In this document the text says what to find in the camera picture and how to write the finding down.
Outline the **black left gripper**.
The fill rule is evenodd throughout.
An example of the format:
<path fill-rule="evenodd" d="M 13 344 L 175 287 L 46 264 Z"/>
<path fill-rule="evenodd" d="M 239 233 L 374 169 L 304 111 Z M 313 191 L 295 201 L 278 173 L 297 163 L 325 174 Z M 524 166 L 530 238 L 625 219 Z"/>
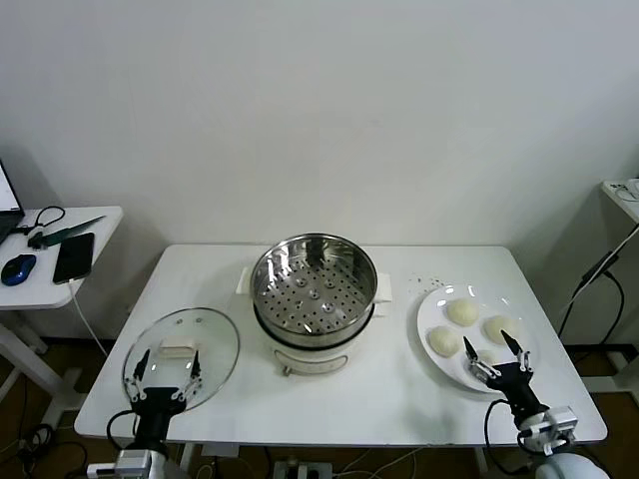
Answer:
<path fill-rule="evenodd" d="M 186 401 L 200 388 L 201 364 L 199 351 L 187 362 L 187 379 L 177 387 L 147 387 L 143 389 L 143 379 L 149 360 L 147 349 L 136 363 L 133 373 L 124 377 L 124 388 L 132 404 L 132 410 L 139 422 L 131 449 L 165 449 L 171 420 L 186 411 Z"/>

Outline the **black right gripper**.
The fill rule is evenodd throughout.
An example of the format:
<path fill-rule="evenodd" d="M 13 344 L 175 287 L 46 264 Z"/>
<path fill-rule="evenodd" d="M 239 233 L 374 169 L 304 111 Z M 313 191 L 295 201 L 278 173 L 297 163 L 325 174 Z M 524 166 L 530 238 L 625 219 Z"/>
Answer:
<path fill-rule="evenodd" d="M 544 405 L 530 387 L 533 376 L 530 352 L 524 350 L 506 330 L 501 329 L 500 333 L 518 363 L 495 365 L 495 357 L 491 351 L 477 351 L 470 340 L 464 336 L 463 344 L 468 370 L 479 381 L 486 382 L 488 388 L 505 395 L 514 417 L 531 417 L 543 412 Z"/>

